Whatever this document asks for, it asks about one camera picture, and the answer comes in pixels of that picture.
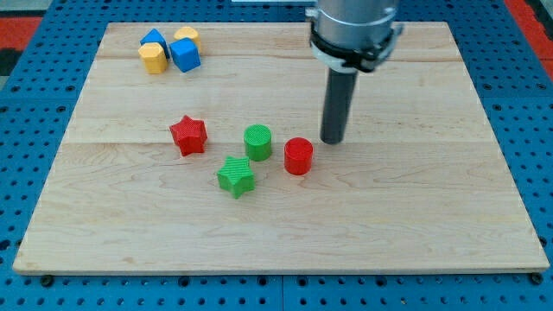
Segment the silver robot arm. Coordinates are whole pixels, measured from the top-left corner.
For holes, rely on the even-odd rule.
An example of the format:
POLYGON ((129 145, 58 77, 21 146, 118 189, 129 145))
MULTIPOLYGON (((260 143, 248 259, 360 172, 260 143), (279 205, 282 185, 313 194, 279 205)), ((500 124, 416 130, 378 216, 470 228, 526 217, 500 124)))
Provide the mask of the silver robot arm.
POLYGON ((403 25, 398 0, 317 0, 306 9, 316 59, 338 73, 370 73, 387 61, 403 25))

